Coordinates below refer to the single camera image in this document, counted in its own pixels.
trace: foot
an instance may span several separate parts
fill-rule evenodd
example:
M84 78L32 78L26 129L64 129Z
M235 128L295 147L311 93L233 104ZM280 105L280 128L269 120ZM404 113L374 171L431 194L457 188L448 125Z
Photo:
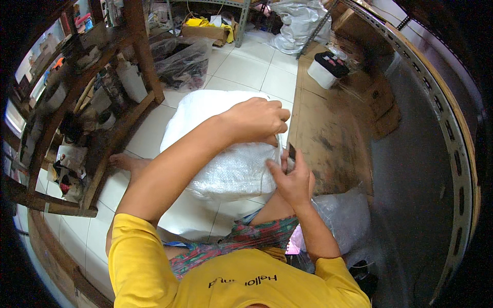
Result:
M119 169L128 170L132 175L140 173L151 161L152 159L133 158L123 153L114 154L109 157L110 165Z

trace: finger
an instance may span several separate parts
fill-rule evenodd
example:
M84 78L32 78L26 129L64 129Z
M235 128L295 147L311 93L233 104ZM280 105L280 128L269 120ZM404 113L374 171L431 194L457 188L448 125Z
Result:
M303 153L301 152L300 148L295 148L296 150L296 156L295 156L295 163L294 163L294 169L295 170L303 170L303 169L308 169L307 163L305 162L305 159L303 158Z
M278 142L277 142L277 139L276 139L276 136L274 136L274 135L268 136L267 138L262 139L259 142L270 144L270 145L273 145L275 147L278 147L279 146L278 145Z
M281 167L271 159L268 159L265 164L267 165L267 168L269 168L274 181L277 183L277 185L279 185L286 176L284 172L282 172Z
M282 154L281 154L281 169L282 172L286 173L287 170L287 158L289 156L289 151L286 149L282 149Z
M286 122L291 116L291 112L289 112L289 110L287 109L280 109L278 115L283 122Z
M287 124L285 122L281 122L277 134L282 134L287 132Z
M283 159L283 158L286 159L286 158L288 158L288 156L289 156L289 151L286 149L282 149L281 159Z
M269 101L269 104L275 108L282 108L282 102L281 101Z

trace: metal shelving rack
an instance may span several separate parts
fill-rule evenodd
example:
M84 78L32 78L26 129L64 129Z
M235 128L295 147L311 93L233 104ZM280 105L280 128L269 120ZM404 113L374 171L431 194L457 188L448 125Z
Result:
M454 95L429 60L393 25L374 15L355 1L335 0L331 8L328 9L327 15L338 2L352 9L384 37L394 51L402 57L403 63L408 65L416 77L421 80L423 92L428 96L428 102L443 133L452 169L454 220L447 259L440 280L431 297L431 305L457 271L477 224L481 202L477 184L474 142ZM314 40L327 19L321 20L298 58L305 51L306 46Z

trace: white plastic bag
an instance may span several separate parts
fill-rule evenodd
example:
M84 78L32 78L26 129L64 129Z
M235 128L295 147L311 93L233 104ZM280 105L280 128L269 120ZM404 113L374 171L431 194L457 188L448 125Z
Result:
M208 118L227 111L252 97L269 97L259 92L198 90L185 96L166 126L160 151L164 151ZM281 162L279 146L241 143L214 157L188 184L194 196L208 201L231 202L271 193L276 183L265 166L267 159Z
M313 30L327 13L319 0L284 0L272 3L271 9L280 15L284 25L281 33L269 41L269 45L286 54L296 54L301 51ZM332 18L329 17L315 38L321 44L326 44L330 36Z
M213 39L173 37L150 46L159 80L172 91L194 91L206 80Z

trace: orange object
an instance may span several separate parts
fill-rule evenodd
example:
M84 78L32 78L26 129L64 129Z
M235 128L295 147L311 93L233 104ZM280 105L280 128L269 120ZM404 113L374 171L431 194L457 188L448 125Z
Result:
M62 64L63 64L63 59L64 59L64 57L59 58L58 61L57 61L57 63L55 64L55 66L53 68L56 69L56 68L61 67Z

